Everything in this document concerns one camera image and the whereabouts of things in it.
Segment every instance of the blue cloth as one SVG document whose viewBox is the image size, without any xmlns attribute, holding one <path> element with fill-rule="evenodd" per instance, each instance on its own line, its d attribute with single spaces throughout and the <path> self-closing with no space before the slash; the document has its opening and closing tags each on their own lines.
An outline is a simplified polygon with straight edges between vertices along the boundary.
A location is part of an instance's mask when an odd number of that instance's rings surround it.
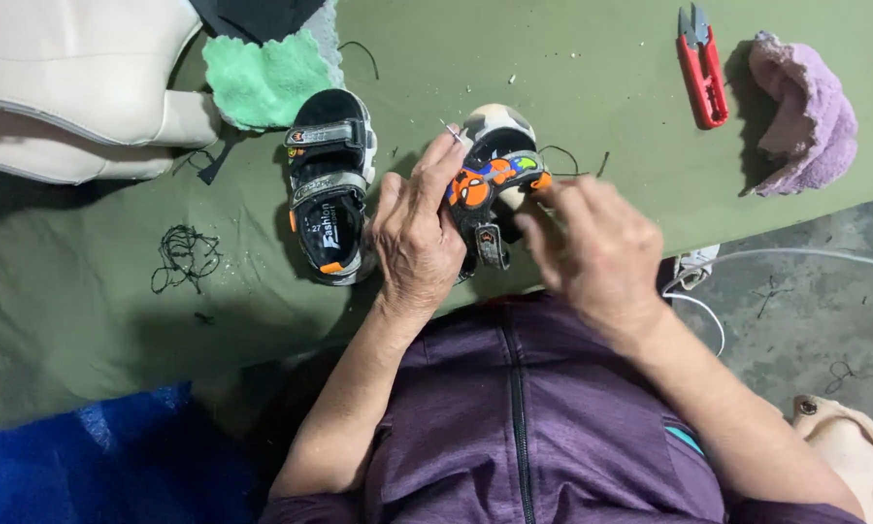
<svg viewBox="0 0 873 524">
<path fill-rule="evenodd" d="M 254 484 L 189 384 L 0 432 L 0 523 L 250 522 Z"/>
</svg>

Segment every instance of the green tablecloth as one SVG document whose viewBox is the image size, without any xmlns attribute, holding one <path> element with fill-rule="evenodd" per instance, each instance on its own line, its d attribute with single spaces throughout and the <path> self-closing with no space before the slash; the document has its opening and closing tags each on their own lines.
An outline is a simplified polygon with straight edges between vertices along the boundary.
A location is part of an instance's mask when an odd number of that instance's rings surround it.
<svg viewBox="0 0 873 524">
<path fill-rule="evenodd" d="M 502 102 L 530 120 L 542 146 L 572 152 L 582 171 L 596 172 L 609 151 L 603 178 L 663 228 L 667 255 L 873 199 L 873 0 L 702 6 L 722 61 L 735 56 L 732 117 L 714 131 L 693 121 L 675 4 L 341 0 L 337 23 L 343 42 L 363 43 L 378 61 L 377 81 L 360 48 L 343 50 L 347 85 L 379 136 L 380 173 L 408 173 L 440 132 L 439 118 L 461 121 Z M 857 161 L 825 190 L 738 196 L 762 173 L 752 144 L 771 114 L 736 52 L 759 30 L 817 49 L 857 112 Z M 200 44 L 178 89 L 202 85 Z M 0 426 L 349 339 L 377 283 L 335 289 L 297 276 L 304 262 L 288 227 L 281 138 L 241 142 L 211 186 L 189 166 L 110 194 L 0 174 Z M 555 151 L 548 159 L 572 169 Z M 180 223 L 219 236 L 223 262 L 201 281 L 202 295 L 190 284 L 154 295 L 159 240 Z M 480 269 L 441 312 L 537 283 L 515 253 L 511 270 Z"/>
</svg>

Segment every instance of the beige bag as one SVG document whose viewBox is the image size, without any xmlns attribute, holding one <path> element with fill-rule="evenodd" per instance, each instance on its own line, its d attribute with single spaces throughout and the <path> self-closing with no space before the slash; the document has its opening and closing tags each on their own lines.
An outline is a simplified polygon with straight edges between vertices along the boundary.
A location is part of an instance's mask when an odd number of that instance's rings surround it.
<svg viewBox="0 0 873 524">
<path fill-rule="evenodd" d="M 873 524 L 873 420 L 833 400 L 795 397 L 792 427 L 847 483 Z"/>
</svg>

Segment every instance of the purple jacket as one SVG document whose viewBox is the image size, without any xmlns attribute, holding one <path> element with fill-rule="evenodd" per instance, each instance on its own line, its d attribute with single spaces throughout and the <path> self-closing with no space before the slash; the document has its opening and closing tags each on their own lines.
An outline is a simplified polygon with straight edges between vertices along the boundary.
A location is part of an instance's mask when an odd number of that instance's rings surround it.
<svg viewBox="0 0 873 524">
<path fill-rule="evenodd" d="M 860 524 L 746 501 L 734 524 Z M 723 522 L 697 435 L 546 295 L 438 319 L 407 350 L 361 492 L 270 501 L 265 523 Z"/>
</svg>

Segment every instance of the needle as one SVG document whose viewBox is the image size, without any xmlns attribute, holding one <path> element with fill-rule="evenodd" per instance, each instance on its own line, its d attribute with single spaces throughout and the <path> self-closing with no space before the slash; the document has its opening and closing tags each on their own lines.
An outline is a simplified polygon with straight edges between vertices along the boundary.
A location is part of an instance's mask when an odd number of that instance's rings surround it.
<svg viewBox="0 0 873 524">
<path fill-rule="evenodd" d="M 449 126 L 449 124 L 443 122 L 443 125 L 445 126 L 445 128 L 446 128 L 447 130 L 449 130 L 449 132 L 452 133 L 452 136 L 456 139 L 456 141 L 459 142 L 459 143 L 461 144 L 461 142 L 462 142 L 462 138 L 460 138 L 459 135 L 456 134 L 456 132 L 452 130 L 452 128 Z"/>
</svg>

